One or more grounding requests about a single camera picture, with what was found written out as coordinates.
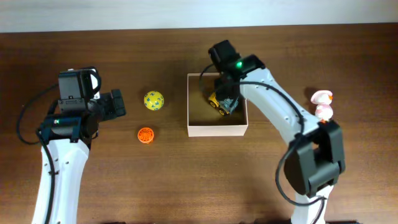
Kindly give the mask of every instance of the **green light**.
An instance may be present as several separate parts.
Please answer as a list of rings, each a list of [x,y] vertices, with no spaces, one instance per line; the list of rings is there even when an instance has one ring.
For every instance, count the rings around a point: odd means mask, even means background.
[[[236,68],[242,68],[242,66],[243,66],[243,63],[242,62],[238,62],[238,63],[236,63]]]

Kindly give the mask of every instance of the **brown table surface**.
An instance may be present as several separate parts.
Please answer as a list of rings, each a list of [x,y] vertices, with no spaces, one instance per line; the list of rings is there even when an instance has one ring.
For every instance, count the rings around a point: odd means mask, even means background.
[[[102,76],[102,92],[121,89],[127,115],[100,125],[81,180],[78,223],[289,218],[294,207],[274,183],[286,145],[254,105],[244,137],[187,136],[187,74],[208,65],[207,50],[224,39],[243,55],[256,54],[306,107],[314,89],[334,93],[346,172],[326,219],[396,223],[398,24],[0,34],[0,223],[30,223],[39,188],[40,147],[15,134],[22,105],[56,83],[59,71],[89,65]],[[164,108],[145,108],[149,90],[164,95]],[[27,110],[26,139],[36,139],[57,96],[52,91]],[[142,126],[155,129],[153,144],[137,140]]]

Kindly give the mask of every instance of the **robotic arm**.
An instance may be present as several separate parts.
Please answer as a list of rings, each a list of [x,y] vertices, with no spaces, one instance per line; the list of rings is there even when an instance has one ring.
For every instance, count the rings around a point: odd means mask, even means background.
[[[328,198],[345,170],[341,128],[334,121],[321,123],[303,109],[278,85],[255,55],[241,58],[227,40],[214,45],[209,55],[224,83],[217,88],[217,95],[219,92],[231,96],[240,93],[264,113],[289,145],[284,172],[296,191],[295,202],[285,198],[296,205],[291,223],[325,223],[323,208],[326,205],[319,199]],[[313,143],[318,145],[317,149],[312,148]]]
[[[76,223],[81,175],[98,124],[126,114],[120,90],[99,94],[94,67],[61,72],[58,83],[60,99],[36,132],[43,163],[32,224]],[[60,114],[54,114],[57,104]]]

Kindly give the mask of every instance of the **white wall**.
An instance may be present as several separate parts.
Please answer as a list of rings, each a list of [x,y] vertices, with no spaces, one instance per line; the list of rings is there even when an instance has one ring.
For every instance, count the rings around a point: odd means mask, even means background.
[[[398,22],[398,0],[0,0],[0,32]]]

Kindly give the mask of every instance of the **orange toy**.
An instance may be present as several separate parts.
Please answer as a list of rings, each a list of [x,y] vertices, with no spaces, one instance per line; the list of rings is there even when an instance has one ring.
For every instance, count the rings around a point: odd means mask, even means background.
[[[140,142],[149,144],[154,141],[155,133],[151,128],[141,128],[138,132],[138,140]]]

